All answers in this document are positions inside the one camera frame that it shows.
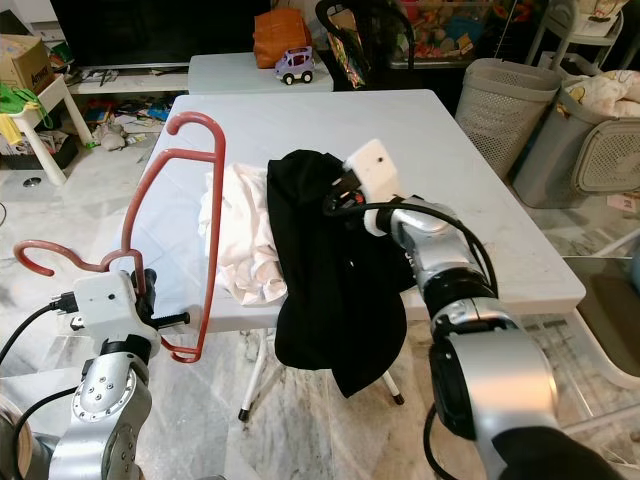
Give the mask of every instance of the orange bag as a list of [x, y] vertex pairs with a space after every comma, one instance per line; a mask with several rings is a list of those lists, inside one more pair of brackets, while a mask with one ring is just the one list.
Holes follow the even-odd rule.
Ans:
[[273, 68], [288, 49], [311, 45], [311, 33], [298, 9], [279, 8], [255, 20], [253, 53], [258, 68]]

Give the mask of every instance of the floor drain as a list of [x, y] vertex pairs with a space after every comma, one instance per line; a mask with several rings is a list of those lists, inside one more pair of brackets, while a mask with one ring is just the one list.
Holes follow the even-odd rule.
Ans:
[[31, 177], [31, 178], [27, 178], [24, 183], [22, 184], [23, 187], [35, 187], [36, 185], [38, 185], [40, 182], [42, 181], [42, 179], [40, 177]]

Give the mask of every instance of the white folding table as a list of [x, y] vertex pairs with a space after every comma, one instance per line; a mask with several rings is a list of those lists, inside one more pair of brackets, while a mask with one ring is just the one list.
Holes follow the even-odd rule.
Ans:
[[[514, 314], [571, 312], [585, 294], [431, 91], [187, 95], [176, 99], [170, 115], [184, 111], [202, 112], [222, 126], [226, 165], [266, 167], [269, 160], [296, 149], [346, 159], [379, 138], [398, 168], [404, 190], [448, 205], [485, 244], [500, 297]], [[175, 136], [164, 130], [150, 164], [166, 148], [213, 151], [213, 145], [211, 133], [200, 125], [185, 125]], [[210, 169], [208, 164], [171, 160], [138, 214], [132, 244], [142, 251], [145, 266], [158, 274], [158, 316], [188, 309], [198, 319], [207, 270], [204, 240], [197, 233], [198, 213]], [[124, 262], [121, 266], [131, 270]], [[426, 318], [416, 289], [405, 292], [403, 300], [408, 319]], [[210, 331], [274, 327], [278, 310], [277, 305], [242, 307], [216, 288]], [[254, 373], [257, 379], [259, 371]]]

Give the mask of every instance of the toy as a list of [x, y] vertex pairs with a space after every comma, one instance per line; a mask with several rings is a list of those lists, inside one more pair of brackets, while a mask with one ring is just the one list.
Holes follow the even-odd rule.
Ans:
[[291, 85], [293, 80], [310, 83], [313, 80], [313, 63], [311, 47], [292, 48], [284, 52], [284, 56], [276, 63], [276, 78]]

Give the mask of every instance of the metal robot arm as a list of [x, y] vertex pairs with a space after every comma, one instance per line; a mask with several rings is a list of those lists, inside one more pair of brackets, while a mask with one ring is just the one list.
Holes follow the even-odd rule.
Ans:
[[53, 453], [52, 480], [138, 480], [138, 433], [151, 410], [147, 364], [160, 348], [157, 328], [188, 323], [188, 314], [152, 320], [153, 270], [136, 300], [135, 277], [108, 272], [77, 280], [73, 296], [99, 356], [85, 364], [72, 400], [71, 424]]
[[[373, 235], [390, 234], [408, 254], [431, 318], [434, 343], [429, 362], [438, 415], [451, 432], [475, 442], [488, 478], [498, 479], [508, 468], [512, 475], [508, 478], [525, 478], [518, 476], [521, 465], [536, 458], [536, 452], [526, 448], [521, 449], [522, 455], [505, 453], [505, 441], [496, 439], [506, 439], [506, 434], [511, 435], [509, 441], [533, 439], [534, 444], [540, 435], [551, 435], [558, 441], [554, 451], [561, 452], [558, 458], [592, 455], [599, 467], [613, 475], [606, 478], [618, 478], [604, 460], [590, 451], [585, 456], [585, 447], [558, 430], [556, 386], [549, 363], [497, 299], [465, 235], [446, 221], [402, 206], [425, 206], [455, 218], [454, 213], [417, 197], [406, 198], [393, 162], [378, 140], [349, 157], [345, 170], [328, 198], [334, 212], [341, 206], [361, 204], [362, 196], [366, 203], [397, 206], [367, 210], [365, 228]], [[542, 463], [552, 455], [538, 453]]]

